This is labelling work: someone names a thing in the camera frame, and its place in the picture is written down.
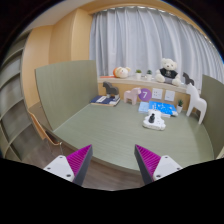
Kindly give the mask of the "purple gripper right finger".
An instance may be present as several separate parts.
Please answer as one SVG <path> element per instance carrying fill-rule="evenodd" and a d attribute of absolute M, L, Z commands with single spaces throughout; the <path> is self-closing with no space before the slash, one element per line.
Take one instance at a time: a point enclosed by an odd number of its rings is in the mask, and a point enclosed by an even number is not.
<path fill-rule="evenodd" d="M 168 155 L 159 156 L 140 145 L 135 145 L 134 155 L 145 184 L 150 184 L 182 169 Z"/>

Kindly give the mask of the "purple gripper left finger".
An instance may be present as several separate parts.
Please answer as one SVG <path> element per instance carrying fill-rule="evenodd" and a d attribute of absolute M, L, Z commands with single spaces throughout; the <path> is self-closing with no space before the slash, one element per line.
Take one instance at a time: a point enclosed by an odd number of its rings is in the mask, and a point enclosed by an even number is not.
<path fill-rule="evenodd" d="M 59 155 L 44 170 L 81 186 L 92 155 L 92 146 L 88 145 L 68 156 Z"/>

